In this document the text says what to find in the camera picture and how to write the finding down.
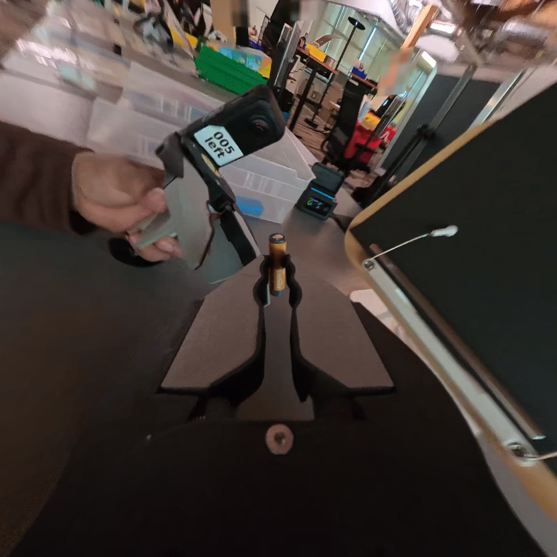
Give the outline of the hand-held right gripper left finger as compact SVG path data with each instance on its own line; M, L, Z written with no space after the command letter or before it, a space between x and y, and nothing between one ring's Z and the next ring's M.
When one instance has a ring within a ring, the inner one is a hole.
M264 376L267 257L259 256L208 294L160 384L164 393L240 405Z

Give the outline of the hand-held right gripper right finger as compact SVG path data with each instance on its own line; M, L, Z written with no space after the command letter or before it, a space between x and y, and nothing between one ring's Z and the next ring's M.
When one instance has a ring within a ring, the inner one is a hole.
M301 402L393 392L394 383L351 300L286 256L291 372Z

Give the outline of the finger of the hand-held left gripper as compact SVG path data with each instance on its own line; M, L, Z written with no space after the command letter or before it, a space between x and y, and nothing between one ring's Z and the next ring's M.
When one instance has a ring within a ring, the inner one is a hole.
M252 230L236 208L218 215L204 259L204 278L209 284L223 282L261 254Z

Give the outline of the orange and black battery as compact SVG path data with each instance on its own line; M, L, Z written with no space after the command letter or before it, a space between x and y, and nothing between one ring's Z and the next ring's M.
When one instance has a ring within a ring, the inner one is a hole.
M269 291L281 296L286 287L287 240L283 233L272 233L268 240Z

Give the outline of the person's left forearm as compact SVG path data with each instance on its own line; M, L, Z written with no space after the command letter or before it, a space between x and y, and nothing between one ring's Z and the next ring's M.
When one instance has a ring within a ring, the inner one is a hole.
M94 232L73 206L73 162L88 150L1 122L1 222L80 236Z

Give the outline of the person's left hand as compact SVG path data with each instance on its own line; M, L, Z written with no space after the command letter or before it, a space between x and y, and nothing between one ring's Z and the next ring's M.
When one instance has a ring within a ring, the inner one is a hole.
M138 247L139 225L168 209L162 171L125 157L83 152L73 161L72 181L73 208L89 223L124 236L146 261L183 258L172 237Z

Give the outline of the green plastic crate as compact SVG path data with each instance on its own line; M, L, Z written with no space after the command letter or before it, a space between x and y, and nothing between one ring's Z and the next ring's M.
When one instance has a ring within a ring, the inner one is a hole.
M242 95L254 87L267 85L267 79L254 70L207 45L203 45L194 61L198 76L230 93Z

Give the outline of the clear plastic storage box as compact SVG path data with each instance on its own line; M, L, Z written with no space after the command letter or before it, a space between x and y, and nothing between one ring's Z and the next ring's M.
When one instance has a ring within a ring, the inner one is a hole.
M317 158L287 130L279 142L219 171L244 215L282 223L314 179L316 162Z

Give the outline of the desk with orange top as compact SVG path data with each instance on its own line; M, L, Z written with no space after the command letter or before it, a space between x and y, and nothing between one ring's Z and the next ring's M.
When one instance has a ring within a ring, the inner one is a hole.
M305 62L305 66L309 68L310 73L306 85L304 86L302 93L299 96L299 99L297 101L294 115L292 115L291 119L289 120L289 130L291 131L295 129L297 121L303 110L303 107L305 106L306 101L309 100L310 89L313 86L313 83L317 75L322 73L328 74L327 77L329 78L329 80L326 83L327 84L326 91L328 91L328 88L332 85L335 78L339 74L338 70L335 70L327 66L327 64L325 64L324 61L319 60L314 55L310 54L310 52L307 52L307 50L297 47L296 55L298 56L301 62ZM354 71L348 73L348 81L353 81L359 85L362 85L365 94L368 93L375 94L377 92L377 84L374 81L369 79L364 79L360 77L358 73L354 73Z

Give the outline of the black office chair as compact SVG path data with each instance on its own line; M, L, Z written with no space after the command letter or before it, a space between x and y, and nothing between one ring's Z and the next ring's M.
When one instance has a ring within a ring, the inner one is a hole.
M355 157L344 158L344 151L358 122L361 102L365 95L362 85L353 81L346 82L337 119L321 146L324 154L322 163L332 165L345 177L353 171L361 171L366 175L370 173L369 163L365 164L358 161L366 146L362 146Z

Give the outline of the red bin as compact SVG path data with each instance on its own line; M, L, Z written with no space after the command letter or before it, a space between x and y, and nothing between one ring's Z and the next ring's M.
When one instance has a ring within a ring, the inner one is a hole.
M396 129L392 126L387 126L379 136L375 136L374 130L368 129L360 122L357 122L352 137L344 151L344 158L349 159L355 157L359 149L362 146L366 146L366 149L361 153L358 161L368 164L379 147L387 147L395 134Z

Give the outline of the black floor lamp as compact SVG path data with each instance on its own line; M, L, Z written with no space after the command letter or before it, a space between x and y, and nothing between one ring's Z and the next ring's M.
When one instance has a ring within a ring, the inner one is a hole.
M357 12L347 15L344 19L340 19L338 25L336 26L338 39L340 45L338 47L338 52L335 55L335 66L336 72L340 72L344 64L343 59L346 57L346 52L352 47L352 43L358 45L358 40L360 35L364 35L366 38L366 32L369 30L369 24L366 23L366 19L362 17Z

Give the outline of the large window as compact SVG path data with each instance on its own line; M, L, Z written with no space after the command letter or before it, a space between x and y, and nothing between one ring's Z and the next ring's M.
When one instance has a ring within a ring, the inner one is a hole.
M378 16L331 1L322 4L321 18L312 26L311 41L331 35L319 50L340 64L338 71L347 75L356 67L377 82L401 44L398 36Z

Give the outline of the black board with wooden edge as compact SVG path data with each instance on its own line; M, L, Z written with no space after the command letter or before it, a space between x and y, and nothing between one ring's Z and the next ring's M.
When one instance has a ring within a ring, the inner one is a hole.
M556 556L556 84L370 205L346 249L422 356L372 326L385 544Z

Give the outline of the wooden beam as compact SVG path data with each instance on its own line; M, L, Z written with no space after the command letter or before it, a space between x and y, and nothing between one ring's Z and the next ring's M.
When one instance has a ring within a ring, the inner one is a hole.
M422 34L436 17L438 11L439 8L435 4L428 4L422 7L400 47L401 51L412 49L416 46Z

